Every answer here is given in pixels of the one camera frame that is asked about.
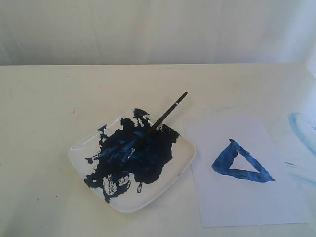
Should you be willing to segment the black paintbrush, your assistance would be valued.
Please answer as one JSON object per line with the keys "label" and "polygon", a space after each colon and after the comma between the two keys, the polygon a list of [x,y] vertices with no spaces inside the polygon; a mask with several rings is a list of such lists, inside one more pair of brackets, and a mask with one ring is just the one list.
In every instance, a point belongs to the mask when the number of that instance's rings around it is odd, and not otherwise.
{"label": "black paintbrush", "polygon": [[138,139],[135,144],[130,148],[123,159],[118,163],[119,168],[123,167],[131,158],[131,156],[138,150],[146,139],[157,129],[157,127],[170,115],[170,113],[177,107],[177,105],[188,95],[184,92],[167,110],[166,112],[145,132],[145,134]]}

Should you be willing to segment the white square paint plate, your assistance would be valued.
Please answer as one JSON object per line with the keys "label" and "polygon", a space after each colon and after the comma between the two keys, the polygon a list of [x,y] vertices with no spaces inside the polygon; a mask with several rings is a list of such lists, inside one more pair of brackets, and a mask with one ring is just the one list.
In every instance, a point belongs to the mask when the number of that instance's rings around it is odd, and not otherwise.
{"label": "white square paint plate", "polygon": [[137,211],[156,199],[190,165],[196,153],[192,143],[165,124],[133,152],[136,141],[155,122],[148,112],[134,108],[68,151],[85,184],[119,212]]}

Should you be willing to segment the white paper sheet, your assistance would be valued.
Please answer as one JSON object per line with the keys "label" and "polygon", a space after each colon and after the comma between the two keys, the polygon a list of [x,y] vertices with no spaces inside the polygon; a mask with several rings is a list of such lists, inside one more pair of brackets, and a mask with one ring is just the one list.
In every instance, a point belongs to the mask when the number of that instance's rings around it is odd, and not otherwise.
{"label": "white paper sheet", "polygon": [[192,172],[204,227],[304,223],[302,196],[255,116],[184,124],[196,146]]}

